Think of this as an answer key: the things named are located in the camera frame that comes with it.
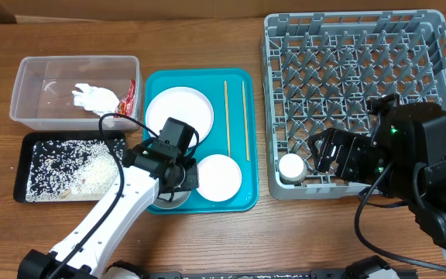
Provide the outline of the red snack wrapper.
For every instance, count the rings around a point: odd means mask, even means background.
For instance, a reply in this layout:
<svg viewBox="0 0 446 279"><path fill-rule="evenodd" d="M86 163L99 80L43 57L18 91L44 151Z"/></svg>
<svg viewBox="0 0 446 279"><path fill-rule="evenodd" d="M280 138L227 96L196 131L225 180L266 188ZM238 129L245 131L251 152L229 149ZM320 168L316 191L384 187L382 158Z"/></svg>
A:
<svg viewBox="0 0 446 279"><path fill-rule="evenodd" d="M131 80L127 95L119 102L115 110L116 113L131 116L136 98L136 81Z"/></svg>

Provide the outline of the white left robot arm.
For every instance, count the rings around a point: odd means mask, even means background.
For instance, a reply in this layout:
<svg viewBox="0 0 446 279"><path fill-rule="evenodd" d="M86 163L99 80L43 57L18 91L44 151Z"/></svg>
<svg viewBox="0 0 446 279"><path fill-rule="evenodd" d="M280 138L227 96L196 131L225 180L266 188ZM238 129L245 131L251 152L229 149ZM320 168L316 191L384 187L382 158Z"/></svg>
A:
<svg viewBox="0 0 446 279"><path fill-rule="evenodd" d="M160 195L198 186L197 161L184 150L155 142L125 151L119 174L105 196L48 253L30 250L18 278L101 278L135 220Z"/></svg>

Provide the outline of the white bowl with rice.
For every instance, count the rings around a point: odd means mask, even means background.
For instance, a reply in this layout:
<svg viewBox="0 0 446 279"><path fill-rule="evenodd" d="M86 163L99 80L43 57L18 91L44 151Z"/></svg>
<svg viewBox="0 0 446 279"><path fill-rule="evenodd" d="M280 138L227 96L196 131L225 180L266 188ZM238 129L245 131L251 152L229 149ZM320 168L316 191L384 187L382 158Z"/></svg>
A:
<svg viewBox="0 0 446 279"><path fill-rule="evenodd" d="M161 194L153 203L157 208L164 210L180 207L190 197L191 191L179 191L173 195L170 193Z"/></svg>

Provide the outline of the white cup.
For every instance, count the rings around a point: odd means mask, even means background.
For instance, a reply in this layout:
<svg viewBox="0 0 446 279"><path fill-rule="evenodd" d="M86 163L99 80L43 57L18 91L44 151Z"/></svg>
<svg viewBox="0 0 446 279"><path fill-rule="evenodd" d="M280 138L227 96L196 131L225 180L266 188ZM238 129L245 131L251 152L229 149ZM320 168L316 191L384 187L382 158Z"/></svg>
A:
<svg viewBox="0 0 446 279"><path fill-rule="evenodd" d="M284 184L299 184L307 175L307 167L300 156L288 153L278 162L280 180Z"/></svg>

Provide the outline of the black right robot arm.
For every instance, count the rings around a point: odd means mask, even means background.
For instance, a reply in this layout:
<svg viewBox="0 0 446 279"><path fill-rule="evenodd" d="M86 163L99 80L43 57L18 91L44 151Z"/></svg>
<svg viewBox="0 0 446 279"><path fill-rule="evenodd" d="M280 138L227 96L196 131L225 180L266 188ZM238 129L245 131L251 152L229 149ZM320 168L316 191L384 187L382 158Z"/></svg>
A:
<svg viewBox="0 0 446 279"><path fill-rule="evenodd" d="M307 145L316 171L336 163L343 181L373 185L405 202L420 229L446 250L446 111L433 102L402 105L397 94L367 101L371 136L328 128Z"/></svg>

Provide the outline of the white napkin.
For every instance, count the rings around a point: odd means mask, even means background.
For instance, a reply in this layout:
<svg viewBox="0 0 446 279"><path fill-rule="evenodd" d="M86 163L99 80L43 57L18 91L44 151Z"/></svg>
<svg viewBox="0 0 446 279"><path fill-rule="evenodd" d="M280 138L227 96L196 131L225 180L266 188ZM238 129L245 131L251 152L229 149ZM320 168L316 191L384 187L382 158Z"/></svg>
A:
<svg viewBox="0 0 446 279"><path fill-rule="evenodd" d="M77 90L72 91L74 105L98 116L115 112L120 102L117 95L107 88L99 88L86 83L77 83L75 87Z"/></svg>

